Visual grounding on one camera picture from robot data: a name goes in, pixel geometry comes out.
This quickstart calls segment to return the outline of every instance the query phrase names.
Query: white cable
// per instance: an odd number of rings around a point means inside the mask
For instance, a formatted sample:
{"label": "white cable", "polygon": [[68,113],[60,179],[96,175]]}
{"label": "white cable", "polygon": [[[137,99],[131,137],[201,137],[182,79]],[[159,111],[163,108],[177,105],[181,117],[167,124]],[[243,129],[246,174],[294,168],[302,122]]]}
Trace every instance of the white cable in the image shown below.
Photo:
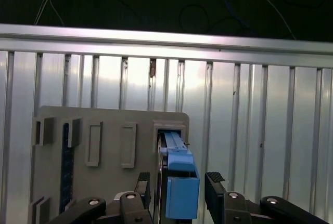
{"label": "white cable", "polygon": [[285,18],[282,16],[282,14],[280,13],[280,11],[273,5],[273,3],[270,2],[270,0],[266,0],[268,1],[268,3],[275,9],[275,11],[280,15],[281,19],[283,20],[283,22],[285,23],[286,27],[288,28],[290,34],[292,35],[292,37],[294,39],[296,39],[295,35],[292,33],[288,23],[286,22]]}
{"label": "white cable", "polygon": [[48,0],[43,0],[42,1],[41,6],[40,6],[39,11],[38,11],[38,14],[36,15],[34,25],[38,24],[43,12],[44,12],[44,8],[45,8],[47,2],[48,2]]}
{"label": "white cable", "polygon": [[60,15],[59,15],[58,11],[57,11],[56,8],[54,7],[54,5],[53,5],[53,3],[52,3],[52,0],[49,0],[49,1],[50,1],[50,5],[51,5],[51,7],[53,8],[53,11],[54,11],[54,12],[56,13],[56,15],[58,16],[58,18],[59,18],[61,24],[62,24],[62,25],[65,25],[65,24],[63,23],[63,21],[62,21],[62,18],[61,18]]}

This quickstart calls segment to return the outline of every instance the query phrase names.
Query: metal panel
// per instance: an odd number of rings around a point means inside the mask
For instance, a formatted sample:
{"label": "metal panel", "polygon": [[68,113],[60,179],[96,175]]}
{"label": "metal panel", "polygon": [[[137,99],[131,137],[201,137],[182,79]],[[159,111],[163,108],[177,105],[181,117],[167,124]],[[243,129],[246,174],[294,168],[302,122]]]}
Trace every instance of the metal panel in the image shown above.
{"label": "metal panel", "polygon": [[83,56],[81,107],[91,107],[93,82],[93,56]]}
{"label": "metal panel", "polygon": [[315,178],[316,184],[313,185],[313,193],[315,193],[315,214],[321,219],[324,219],[326,218],[329,143],[333,141],[332,139],[329,139],[332,70],[323,69],[321,75],[317,173]]}
{"label": "metal panel", "polygon": [[167,96],[165,111],[176,111],[176,93],[177,93],[177,77],[178,77],[178,60],[168,60],[168,80],[167,80]]}
{"label": "metal panel", "polygon": [[61,106],[64,96],[65,56],[43,54],[41,70],[40,106]]}
{"label": "metal panel", "polygon": [[330,123],[329,123],[328,164],[325,197],[325,219],[333,223],[333,83],[331,84]]}
{"label": "metal panel", "polygon": [[3,179],[6,179],[6,176],[3,178],[3,173],[6,172],[6,169],[3,169],[5,165],[5,125],[7,125],[5,113],[6,113],[6,95],[7,95],[7,71],[8,71],[8,52],[0,51],[0,215],[1,209],[4,208],[6,203],[4,196],[5,192],[2,191],[5,183]]}
{"label": "metal panel", "polygon": [[[184,101],[183,112],[185,112],[189,118],[191,132],[189,133],[190,149],[195,157],[196,165],[199,173],[201,173],[202,149],[204,145],[207,145],[208,140],[203,136],[204,115],[206,108],[206,62],[200,61],[185,61],[185,83],[184,83]],[[198,223],[203,220],[203,202],[198,206]]]}
{"label": "metal panel", "polygon": [[175,43],[178,43],[178,45],[181,44],[182,46],[234,47],[236,49],[263,49],[266,51],[283,52],[323,52],[331,54],[333,50],[332,43],[287,41],[283,39],[0,24],[1,37],[17,37],[22,35],[29,38],[41,39],[50,37],[52,37],[52,39],[63,39],[66,37],[66,39],[72,41],[107,41],[131,44],[163,43],[164,45],[175,45]]}
{"label": "metal panel", "polygon": [[268,67],[262,196],[283,195],[289,73],[289,67]]}
{"label": "metal panel", "polygon": [[121,57],[99,57],[96,107],[119,108],[120,72]]}
{"label": "metal panel", "polygon": [[147,110],[149,85],[149,59],[129,58],[127,71],[127,110]]}
{"label": "metal panel", "polygon": [[208,171],[228,183],[235,65],[213,63]]}
{"label": "metal panel", "polygon": [[6,39],[0,38],[0,50],[55,52],[64,54],[86,55],[112,55],[125,57],[145,57],[164,59],[186,59],[197,61],[218,61],[232,63],[250,63],[262,65],[290,65],[304,67],[333,68],[333,60],[329,54],[294,54],[294,53],[267,53],[265,49],[259,51],[246,51],[230,45],[228,49],[191,48],[191,47],[164,47],[154,45],[124,45],[103,44],[95,42],[68,42],[68,41],[40,41],[32,39]]}
{"label": "metal panel", "polygon": [[259,155],[262,134],[261,105],[263,103],[263,68],[261,65],[251,66],[250,79],[244,193],[249,200],[258,201]]}
{"label": "metal panel", "polygon": [[154,111],[165,111],[165,64],[166,60],[156,60]]}
{"label": "metal panel", "polygon": [[35,53],[15,53],[7,187],[6,223],[8,224],[26,223],[28,216],[35,71]]}
{"label": "metal panel", "polygon": [[296,68],[289,198],[309,210],[317,70]]}
{"label": "metal panel", "polygon": [[66,106],[78,107],[81,104],[81,80],[83,69],[83,57],[72,55],[69,59],[67,75],[67,99]]}
{"label": "metal panel", "polygon": [[245,191],[246,156],[248,145],[249,80],[250,66],[248,64],[242,64],[240,66],[236,167],[234,168],[235,190],[240,193],[244,193]]}

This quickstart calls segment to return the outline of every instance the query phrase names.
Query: dark background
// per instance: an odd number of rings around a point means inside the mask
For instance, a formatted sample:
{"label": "dark background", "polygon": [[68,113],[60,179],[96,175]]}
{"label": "dark background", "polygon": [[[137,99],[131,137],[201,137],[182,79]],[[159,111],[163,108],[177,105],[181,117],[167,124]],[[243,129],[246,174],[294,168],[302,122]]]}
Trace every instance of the dark background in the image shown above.
{"label": "dark background", "polygon": [[[0,22],[33,24],[41,1],[0,0]],[[265,0],[228,0],[251,30],[230,17],[223,0],[123,0],[132,10],[117,0],[52,1],[67,27],[292,38]],[[333,0],[271,1],[297,39],[333,41]],[[39,25],[61,25],[49,3]]]}

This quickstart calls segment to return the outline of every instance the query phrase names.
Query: blue plastic part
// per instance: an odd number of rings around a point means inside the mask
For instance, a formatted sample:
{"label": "blue plastic part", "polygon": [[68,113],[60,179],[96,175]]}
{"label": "blue plastic part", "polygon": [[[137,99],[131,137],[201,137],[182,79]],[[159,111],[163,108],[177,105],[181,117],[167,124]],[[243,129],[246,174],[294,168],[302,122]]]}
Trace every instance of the blue plastic part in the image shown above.
{"label": "blue plastic part", "polygon": [[184,145],[180,136],[175,133],[165,133],[168,151],[168,170],[194,172],[196,167],[192,153]]}
{"label": "blue plastic part", "polygon": [[178,133],[164,133],[168,170],[189,172],[192,177],[168,177],[165,216],[170,219],[196,219],[199,199],[199,174],[192,153]]}

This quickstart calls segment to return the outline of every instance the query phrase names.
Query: blue block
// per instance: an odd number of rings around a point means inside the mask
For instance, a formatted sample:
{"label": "blue block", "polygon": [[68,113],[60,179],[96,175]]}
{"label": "blue block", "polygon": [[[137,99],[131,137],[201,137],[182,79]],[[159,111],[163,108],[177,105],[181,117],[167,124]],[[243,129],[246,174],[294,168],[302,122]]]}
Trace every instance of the blue block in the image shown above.
{"label": "blue block", "polygon": [[165,216],[170,219],[196,219],[199,178],[168,177]]}

